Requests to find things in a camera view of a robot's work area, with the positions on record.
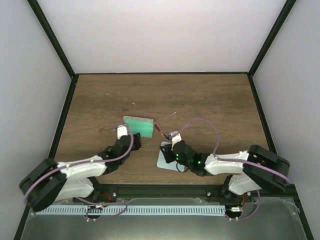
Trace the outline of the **light blue cleaning cloth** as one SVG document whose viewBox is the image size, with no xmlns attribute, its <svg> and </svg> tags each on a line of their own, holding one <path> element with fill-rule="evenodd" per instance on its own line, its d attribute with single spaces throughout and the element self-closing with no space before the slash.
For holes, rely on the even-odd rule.
<svg viewBox="0 0 320 240">
<path fill-rule="evenodd" d="M 156 166 L 160 169 L 171 170 L 171 171 L 176 171 L 180 173 L 185 173 L 188 171 L 187 167 L 177 163 L 176 161 L 173 161 L 171 163 L 166 163 L 164 154 L 162 153 L 161 150 L 159 151 L 159 154 L 158 154 Z"/>
</svg>

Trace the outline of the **pink sunglasses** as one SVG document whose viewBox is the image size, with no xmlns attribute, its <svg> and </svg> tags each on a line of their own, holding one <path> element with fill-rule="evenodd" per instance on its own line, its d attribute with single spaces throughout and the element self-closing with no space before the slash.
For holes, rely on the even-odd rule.
<svg viewBox="0 0 320 240">
<path fill-rule="evenodd" d="M 170 140 L 169 133 L 166 131 L 166 126 L 164 123 L 166 120 L 168 120 L 170 117 L 174 116 L 177 112 L 173 112 L 170 115 L 161 117 L 157 120 L 154 121 L 153 127 L 154 129 L 165 139 L 165 140 Z"/>
</svg>

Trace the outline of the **grey glasses case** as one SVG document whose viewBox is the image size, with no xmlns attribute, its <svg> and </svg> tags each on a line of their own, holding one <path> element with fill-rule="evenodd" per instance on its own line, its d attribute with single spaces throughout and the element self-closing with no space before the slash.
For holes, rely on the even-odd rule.
<svg viewBox="0 0 320 240">
<path fill-rule="evenodd" d="M 122 119 L 129 126 L 133 134 L 140 133 L 140 136 L 144 138 L 151 138 L 153 136 L 153 119 L 126 115 Z"/>
</svg>

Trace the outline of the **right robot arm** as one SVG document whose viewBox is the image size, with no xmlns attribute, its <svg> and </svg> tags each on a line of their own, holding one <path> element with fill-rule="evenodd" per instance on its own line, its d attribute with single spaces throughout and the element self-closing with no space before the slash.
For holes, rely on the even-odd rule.
<svg viewBox="0 0 320 240">
<path fill-rule="evenodd" d="M 198 153 L 181 140 L 164 144 L 159 150 L 166 164 L 184 166 L 199 177 L 227 174 L 222 195 L 229 202 L 251 191 L 282 193 L 291 183 L 290 163 L 259 145 L 234 154 L 213 154 Z"/>
</svg>

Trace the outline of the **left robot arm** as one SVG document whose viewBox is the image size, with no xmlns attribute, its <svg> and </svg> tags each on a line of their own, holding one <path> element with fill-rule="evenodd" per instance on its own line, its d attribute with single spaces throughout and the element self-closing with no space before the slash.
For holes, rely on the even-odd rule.
<svg viewBox="0 0 320 240">
<path fill-rule="evenodd" d="M 113 146 L 108 146 L 102 152 L 83 160 L 72 162 L 56 162 L 53 158 L 44 159 L 20 183 L 23 194 L 47 173 L 59 169 L 52 175 L 39 182 L 26 198 L 26 203 L 34 212 L 39 212 L 55 202 L 76 197 L 97 202 L 102 196 L 102 187 L 97 177 L 116 171 L 130 156 L 128 149 L 133 143 L 131 151 L 141 148 L 141 135 L 135 133 L 118 137 Z"/>
</svg>

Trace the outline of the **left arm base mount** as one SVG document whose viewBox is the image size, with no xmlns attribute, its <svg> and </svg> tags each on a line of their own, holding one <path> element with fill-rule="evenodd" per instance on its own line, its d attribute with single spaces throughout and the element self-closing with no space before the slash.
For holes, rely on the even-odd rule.
<svg viewBox="0 0 320 240">
<path fill-rule="evenodd" d="M 88 197 L 81 197 L 93 203 L 113 203 L 117 200 L 118 188 L 113 184 L 102 184 L 95 188 Z"/>
</svg>

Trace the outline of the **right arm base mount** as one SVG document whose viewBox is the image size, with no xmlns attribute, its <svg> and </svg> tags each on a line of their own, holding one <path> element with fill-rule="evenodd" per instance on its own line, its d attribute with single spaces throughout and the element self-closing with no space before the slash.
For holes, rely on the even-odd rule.
<svg viewBox="0 0 320 240">
<path fill-rule="evenodd" d="M 224 187 L 222 184 L 211 184 L 205 187 L 206 199 L 210 203 L 220 203 L 221 205 L 241 204 L 243 201 L 250 202 L 251 196 L 236 195 Z"/>
</svg>

